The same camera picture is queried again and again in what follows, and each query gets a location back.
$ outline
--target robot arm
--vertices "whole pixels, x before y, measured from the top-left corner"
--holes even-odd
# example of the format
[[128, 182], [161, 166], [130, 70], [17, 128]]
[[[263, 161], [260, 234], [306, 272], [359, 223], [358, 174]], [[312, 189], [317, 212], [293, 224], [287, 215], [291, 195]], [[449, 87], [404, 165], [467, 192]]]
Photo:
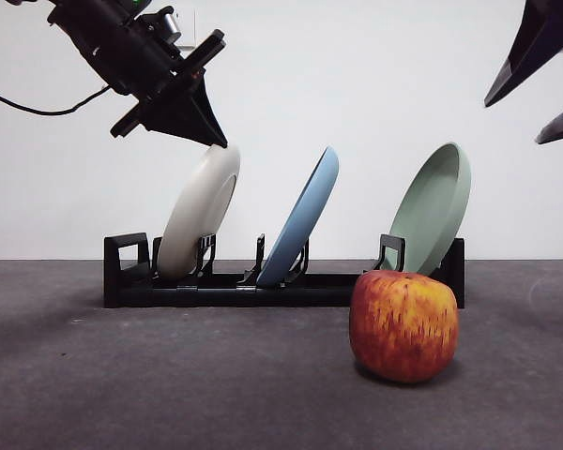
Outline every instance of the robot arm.
[[[20, 5], [22, 1], [7, 0]], [[111, 129], [126, 136], [142, 124], [198, 143], [227, 146], [205, 90], [205, 69], [225, 46], [215, 30], [183, 58], [172, 7], [139, 15], [151, 0], [50, 0], [48, 16], [68, 34], [87, 63], [116, 93], [138, 104]]]

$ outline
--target plate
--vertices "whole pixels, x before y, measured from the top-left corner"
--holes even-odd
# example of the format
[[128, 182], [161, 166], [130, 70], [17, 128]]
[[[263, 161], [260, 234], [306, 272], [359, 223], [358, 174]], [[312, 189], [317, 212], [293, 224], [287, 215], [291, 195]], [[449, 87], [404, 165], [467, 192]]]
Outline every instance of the plate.
[[326, 207], [339, 169], [338, 155], [328, 147], [281, 229], [263, 271], [256, 279], [257, 286], [272, 287], [283, 281]]
[[[405, 239], [404, 271], [430, 275], [459, 231], [471, 189], [467, 156], [456, 143], [436, 150], [406, 191], [390, 234]], [[390, 252], [383, 264], [396, 266]]]
[[157, 258], [159, 276], [177, 280], [196, 266], [196, 243], [216, 233], [225, 217], [240, 169], [236, 147], [212, 145], [177, 199], [162, 235]]

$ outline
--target blue plate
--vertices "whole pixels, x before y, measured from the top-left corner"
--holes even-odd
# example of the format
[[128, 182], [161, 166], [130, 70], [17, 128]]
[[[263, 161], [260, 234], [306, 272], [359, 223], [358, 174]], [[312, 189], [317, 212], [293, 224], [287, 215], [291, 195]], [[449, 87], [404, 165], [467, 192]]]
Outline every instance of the blue plate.
[[333, 148], [328, 147], [312, 171], [311, 178], [302, 189], [290, 217], [275, 241], [265, 267], [256, 279], [257, 286], [275, 286], [288, 274], [326, 207], [339, 169], [338, 155]]

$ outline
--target green plate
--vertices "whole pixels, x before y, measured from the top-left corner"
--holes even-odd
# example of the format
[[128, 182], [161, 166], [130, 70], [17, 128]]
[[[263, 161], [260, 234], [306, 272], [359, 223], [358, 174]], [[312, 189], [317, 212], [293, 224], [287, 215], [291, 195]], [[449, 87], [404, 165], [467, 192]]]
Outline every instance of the green plate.
[[[430, 275], [459, 231], [471, 189], [467, 156], [456, 143], [437, 149], [404, 194], [390, 234], [406, 241], [404, 271]], [[396, 266], [387, 252], [383, 268]]]

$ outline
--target white plate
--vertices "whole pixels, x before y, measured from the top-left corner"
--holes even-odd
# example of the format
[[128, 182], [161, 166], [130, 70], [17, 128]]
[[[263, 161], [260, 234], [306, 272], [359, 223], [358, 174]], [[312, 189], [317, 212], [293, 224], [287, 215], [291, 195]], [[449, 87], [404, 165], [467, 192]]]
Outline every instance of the white plate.
[[212, 145], [179, 195], [160, 242], [157, 269], [181, 279], [195, 267], [196, 243], [216, 233], [232, 200], [240, 170], [236, 147]]

